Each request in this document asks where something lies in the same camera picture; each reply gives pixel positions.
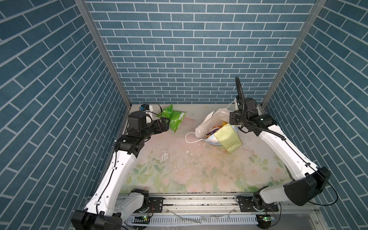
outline aluminum frame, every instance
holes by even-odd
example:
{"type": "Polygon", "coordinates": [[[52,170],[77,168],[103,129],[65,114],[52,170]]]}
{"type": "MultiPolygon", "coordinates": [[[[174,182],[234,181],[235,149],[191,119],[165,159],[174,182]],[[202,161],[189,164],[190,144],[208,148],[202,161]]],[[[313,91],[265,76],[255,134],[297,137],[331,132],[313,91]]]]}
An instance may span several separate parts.
{"type": "Polygon", "coordinates": [[[107,68],[110,71],[111,77],[113,78],[116,87],[118,88],[123,100],[125,101],[125,103],[128,106],[128,110],[130,110],[132,103],[129,100],[129,97],[127,95],[127,93],[125,92],[123,85],[121,84],[120,78],[118,76],[118,73],[116,72],[116,69],[113,65],[113,62],[111,60],[111,57],[109,55],[109,53],[107,52],[106,46],[104,45],[101,35],[98,32],[98,29],[96,27],[96,24],[92,18],[92,15],[88,9],[88,6],[85,2],[85,0],[75,0],[75,4],[78,7],[78,10],[81,12],[82,18],[84,20],[84,22],[86,23],[92,38],[94,40],[94,42],[97,45],[97,48],[99,49],[101,56],[103,58],[103,60],[105,61],[105,64],[107,66],[107,68]]]}
{"type": "MultiPolygon", "coordinates": [[[[240,215],[240,214],[265,214],[265,212],[241,212],[239,204],[235,201],[236,196],[252,197],[253,193],[201,193],[201,194],[150,194],[150,197],[163,197],[162,213],[158,215],[172,215],[170,211],[178,215],[240,215]]],[[[128,194],[120,194],[116,200],[116,209],[128,194]]],[[[297,206],[292,202],[282,202],[284,214],[320,214],[318,207],[313,204],[297,206]]]]}
{"type": "Polygon", "coordinates": [[[267,105],[269,100],[271,99],[271,96],[273,92],[276,90],[278,84],[280,83],[281,79],[284,77],[284,74],[289,68],[291,61],[295,57],[297,51],[299,50],[299,47],[303,43],[305,37],[307,36],[309,30],[312,28],[312,25],[314,21],[317,19],[317,16],[319,15],[320,11],[322,10],[323,6],[325,5],[327,0],[316,0],[314,3],[311,11],[308,14],[307,19],[303,23],[303,26],[300,29],[300,32],[295,39],[293,45],[291,46],[290,51],[287,53],[284,62],[281,64],[279,71],[277,72],[275,79],[270,85],[270,88],[268,89],[265,97],[262,99],[261,105],[263,108],[267,105]]]}

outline white plastic bag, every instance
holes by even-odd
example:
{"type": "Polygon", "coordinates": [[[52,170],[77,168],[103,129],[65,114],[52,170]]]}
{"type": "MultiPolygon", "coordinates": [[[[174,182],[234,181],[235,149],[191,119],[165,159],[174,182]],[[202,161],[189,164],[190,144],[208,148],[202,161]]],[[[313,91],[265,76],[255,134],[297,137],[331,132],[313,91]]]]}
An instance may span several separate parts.
{"type": "Polygon", "coordinates": [[[188,142],[187,135],[190,133],[187,133],[185,140],[188,143],[195,143],[204,140],[205,142],[210,143],[211,145],[214,145],[227,153],[232,153],[235,149],[242,145],[242,142],[238,136],[238,128],[236,125],[224,125],[209,138],[206,138],[207,133],[209,133],[210,129],[213,127],[219,126],[223,122],[229,123],[229,115],[230,110],[228,109],[219,109],[215,113],[211,112],[195,129],[195,132],[190,132],[194,133],[197,138],[200,138],[200,140],[188,142]]]}

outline blue brick wall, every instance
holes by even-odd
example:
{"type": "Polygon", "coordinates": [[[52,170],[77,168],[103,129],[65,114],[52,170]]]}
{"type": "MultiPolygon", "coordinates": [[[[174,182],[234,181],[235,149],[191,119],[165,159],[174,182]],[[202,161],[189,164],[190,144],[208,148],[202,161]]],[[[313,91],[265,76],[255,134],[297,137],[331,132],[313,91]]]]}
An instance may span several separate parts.
{"type": "MultiPolygon", "coordinates": [[[[340,200],[320,207],[330,229],[366,230],[368,219],[368,1],[328,0],[267,109],[319,166],[340,200]]],[[[331,187],[319,195],[332,202],[331,187]]]]}
{"type": "Polygon", "coordinates": [[[315,0],[88,0],[133,103],[261,101],[315,0]]]}
{"type": "Polygon", "coordinates": [[[0,1],[0,229],[69,229],[126,109],[73,0],[0,1]]]}

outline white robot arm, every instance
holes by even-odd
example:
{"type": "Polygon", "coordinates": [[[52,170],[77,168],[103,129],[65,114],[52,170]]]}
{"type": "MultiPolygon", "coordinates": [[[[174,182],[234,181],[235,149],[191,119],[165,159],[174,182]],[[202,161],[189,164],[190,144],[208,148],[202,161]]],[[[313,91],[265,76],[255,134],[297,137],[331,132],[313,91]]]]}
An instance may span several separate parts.
{"type": "MultiPolygon", "coordinates": [[[[283,201],[304,205],[322,192],[330,177],[330,171],[325,167],[319,168],[302,154],[270,115],[258,115],[256,102],[252,98],[243,97],[239,78],[236,78],[236,84],[238,90],[236,108],[240,109],[230,113],[229,123],[246,127],[249,132],[254,132],[265,141],[282,160],[294,179],[286,185],[264,187],[255,192],[254,207],[263,210],[267,209],[269,204],[283,201]]],[[[144,110],[133,112],[128,116],[128,132],[117,140],[113,158],[100,186],[85,209],[75,211],[72,217],[71,221],[76,230],[110,230],[116,227],[120,229],[124,227],[122,223],[134,211],[145,212],[149,209],[148,191],[134,189],[120,204],[119,212],[114,213],[123,179],[137,159],[144,141],[153,134],[167,131],[169,122],[167,118],[152,121],[144,110]]]]}

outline green snack bag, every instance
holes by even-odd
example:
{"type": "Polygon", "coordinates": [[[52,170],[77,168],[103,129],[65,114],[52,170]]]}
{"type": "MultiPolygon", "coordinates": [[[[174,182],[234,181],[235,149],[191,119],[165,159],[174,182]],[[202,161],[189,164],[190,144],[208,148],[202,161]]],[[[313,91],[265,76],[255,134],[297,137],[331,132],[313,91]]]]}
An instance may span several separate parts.
{"type": "Polygon", "coordinates": [[[169,107],[166,107],[165,109],[162,110],[162,113],[160,115],[156,115],[156,117],[166,117],[166,118],[170,118],[171,115],[173,114],[173,104],[171,104],[169,107]]]}
{"type": "Polygon", "coordinates": [[[174,111],[170,117],[170,128],[176,132],[176,130],[178,129],[181,121],[183,120],[184,116],[187,113],[183,113],[183,112],[178,112],[178,111],[174,111]]]}

